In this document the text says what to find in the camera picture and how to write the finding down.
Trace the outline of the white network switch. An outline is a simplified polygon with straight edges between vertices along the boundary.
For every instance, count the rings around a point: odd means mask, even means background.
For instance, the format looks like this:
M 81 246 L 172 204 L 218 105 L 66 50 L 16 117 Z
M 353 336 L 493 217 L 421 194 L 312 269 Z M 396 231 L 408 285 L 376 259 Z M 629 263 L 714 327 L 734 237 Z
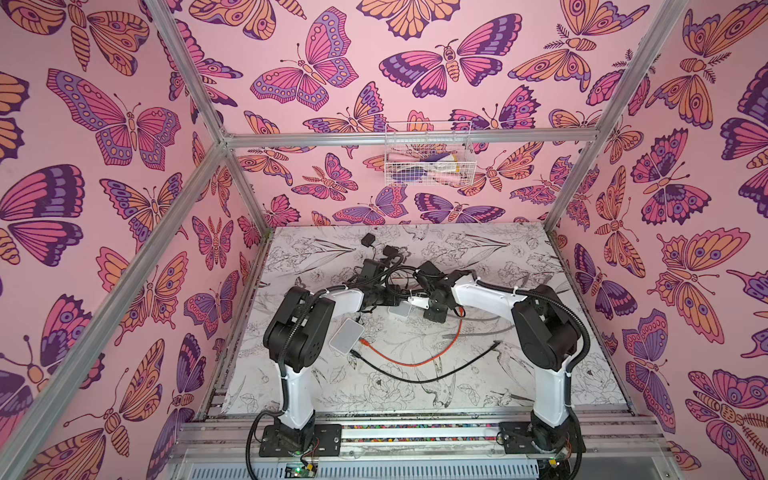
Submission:
M 388 307 L 388 313 L 389 315 L 399 321 L 406 321 L 410 317 L 410 313 L 412 310 L 412 305 L 407 302 L 401 302 L 397 306 L 389 306 Z
M 345 319 L 329 341 L 329 347 L 341 355 L 349 354 L 363 335 L 365 327 L 354 319 Z

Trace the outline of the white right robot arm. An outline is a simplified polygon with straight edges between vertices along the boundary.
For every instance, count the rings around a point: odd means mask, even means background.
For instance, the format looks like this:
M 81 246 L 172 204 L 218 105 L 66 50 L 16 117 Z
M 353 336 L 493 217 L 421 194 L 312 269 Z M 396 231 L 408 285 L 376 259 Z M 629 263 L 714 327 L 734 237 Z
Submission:
M 581 443 L 581 427 L 573 409 L 575 367 L 591 350 L 591 338 L 579 316 L 546 284 L 533 289 L 495 285 L 471 270 L 440 271 L 426 262 L 415 279 L 427 294 L 427 314 L 472 307 L 510 321 L 520 348 L 534 366 L 535 397 L 530 415 L 530 442 L 542 453 L 555 453 Z

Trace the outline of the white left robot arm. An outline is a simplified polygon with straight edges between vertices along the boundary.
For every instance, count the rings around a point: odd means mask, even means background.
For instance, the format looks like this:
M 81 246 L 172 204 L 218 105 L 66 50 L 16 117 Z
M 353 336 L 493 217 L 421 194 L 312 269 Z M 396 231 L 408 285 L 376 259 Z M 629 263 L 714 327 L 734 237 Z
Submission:
M 277 368 L 281 406 L 263 410 L 252 422 L 246 438 L 246 463 L 252 455 L 294 456 L 307 463 L 312 455 L 340 454 L 341 426 L 319 424 L 310 392 L 310 367 L 326 344 L 331 321 L 397 299 L 387 290 L 386 278 L 403 265 L 366 260 L 361 271 L 337 285 L 312 292 L 293 286 L 275 311 L 263 337 L 263 346 Z

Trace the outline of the black power adapter right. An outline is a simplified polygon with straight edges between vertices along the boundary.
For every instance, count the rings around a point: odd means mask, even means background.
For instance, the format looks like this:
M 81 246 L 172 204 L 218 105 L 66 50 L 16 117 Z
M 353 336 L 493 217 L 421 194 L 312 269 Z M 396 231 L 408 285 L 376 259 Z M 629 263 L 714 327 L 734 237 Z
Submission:
M 393 257 L 397 257 L 400 255 L 399 249 L 397 247 L 386 245 L 382 249 L 382 255 L 387 258 L 391 259 Z

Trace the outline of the black power adapter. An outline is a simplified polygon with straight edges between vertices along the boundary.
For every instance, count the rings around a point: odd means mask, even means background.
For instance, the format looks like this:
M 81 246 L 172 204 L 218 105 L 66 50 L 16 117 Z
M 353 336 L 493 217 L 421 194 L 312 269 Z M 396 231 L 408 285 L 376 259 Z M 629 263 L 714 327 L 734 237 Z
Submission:
M 391 259 L 393 257 L 397 257 L 400 255 L 399 249 L 397 247 L 386 245 L 382 249 L 382 255 L 387 258 Z
M 372 233 L 367 233 L 361 239 L 361 244 L 365 247 L 371 248 L 374 246 L 375 241 L 376 241 L 376 236 Z

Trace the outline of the black power adapter left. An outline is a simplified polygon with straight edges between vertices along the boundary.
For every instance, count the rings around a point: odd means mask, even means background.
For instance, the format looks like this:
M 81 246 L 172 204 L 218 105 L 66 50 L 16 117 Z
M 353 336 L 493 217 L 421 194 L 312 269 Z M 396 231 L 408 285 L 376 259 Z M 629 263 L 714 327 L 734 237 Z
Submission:
M 367 233 L 361 239 L 361 244 L 365 247 L 371 248 L 374 246 L 375 241 L 376 241 L 376 236 L 372 233 Z

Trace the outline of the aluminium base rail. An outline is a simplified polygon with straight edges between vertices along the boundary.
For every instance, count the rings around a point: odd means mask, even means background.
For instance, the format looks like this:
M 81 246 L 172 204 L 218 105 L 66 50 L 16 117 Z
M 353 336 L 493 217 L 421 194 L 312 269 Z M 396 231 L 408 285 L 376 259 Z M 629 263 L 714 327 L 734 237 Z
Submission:
M 564 477 L 577 479 L 680 479 L 656 422 L 611 406 L 577 413 L 583 440 L 561 464 Z M 545 479 L 554 472 L 547 456 L 506 436 L 505 422 L 521 428 L 522 408 L 479 413 L 416 414 L 397 417 L 319 418 L 336 436 L 307 462 L 313 479 Z M 170 479 L 300 479 L 296 457 L 245 461 L 248 418 L 192 423 L 182 429 L 171 456 Z

